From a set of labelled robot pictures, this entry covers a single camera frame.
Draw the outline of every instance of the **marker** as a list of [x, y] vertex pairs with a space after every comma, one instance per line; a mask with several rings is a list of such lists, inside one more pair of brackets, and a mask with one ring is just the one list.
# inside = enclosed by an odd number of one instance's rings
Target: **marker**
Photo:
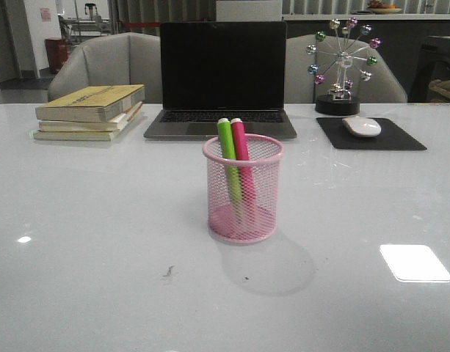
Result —
[[[218, 120], [218, 138], [222, 148], [222, 157], [225, 159], [236, 160], [234, 150], [233, 134], [231, 133], [231, 124], [227, 118]], [[239, 184], [239, 171], [237, 166], [225, 166], [226, 178], [228, 180], [228, 193], [231, 202], [235, 205], [235, 210], [239, 210], [239, 203], [242, 200], [241, 185]]]
[[[249, 150], [247, 148], [246, 133], [244, 123], [241, 119], [231, 120], [231, 130], [233, 132], [234, 150], [236, 151], [237, 160], [250, 160]], [[252, 214], [255, 201], [255, 189], [253, 170], [251, 166], [243, 166], [239, 168], [239, 177], [241, 181], [241, 193], [248, 211]]]

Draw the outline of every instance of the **stack of books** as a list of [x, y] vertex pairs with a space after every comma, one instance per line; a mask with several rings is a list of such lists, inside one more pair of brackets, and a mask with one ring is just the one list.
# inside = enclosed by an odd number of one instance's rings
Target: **stack of books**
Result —
[[80, 89], [35, 109], [34, 139], [111, 141], [136, 116], [145, 99], [143, 84]]

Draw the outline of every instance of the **black mouse pad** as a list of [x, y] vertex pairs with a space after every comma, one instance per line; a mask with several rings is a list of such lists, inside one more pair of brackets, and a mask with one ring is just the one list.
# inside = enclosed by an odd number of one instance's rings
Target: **black mouse pad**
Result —
[[343, 117], [317, 117], [327, 138], [338, 149], [362, 150], [426, 150], [427, 148], [410, 134], [384, 118], [375, 118], [381, 127], [376, 137], [356, 137], [342, 123]]

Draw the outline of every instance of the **black base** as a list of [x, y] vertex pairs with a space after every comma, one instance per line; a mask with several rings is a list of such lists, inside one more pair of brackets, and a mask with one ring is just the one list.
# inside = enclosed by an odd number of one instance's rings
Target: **black base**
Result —
[[334, 116], [356, 115], [360, 111], [360, 100], [357, 97], [351, 97], [350, 100], [333, 100], [332, 95], [320, 95], [316, 99], [315, 110]]

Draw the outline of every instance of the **black laptop screen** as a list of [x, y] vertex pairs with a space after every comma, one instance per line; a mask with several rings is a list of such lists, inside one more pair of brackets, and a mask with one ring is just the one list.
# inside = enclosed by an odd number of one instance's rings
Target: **black laptop screen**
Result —
[[165, 109], [281, 109], [284, 22], [161, 26]]

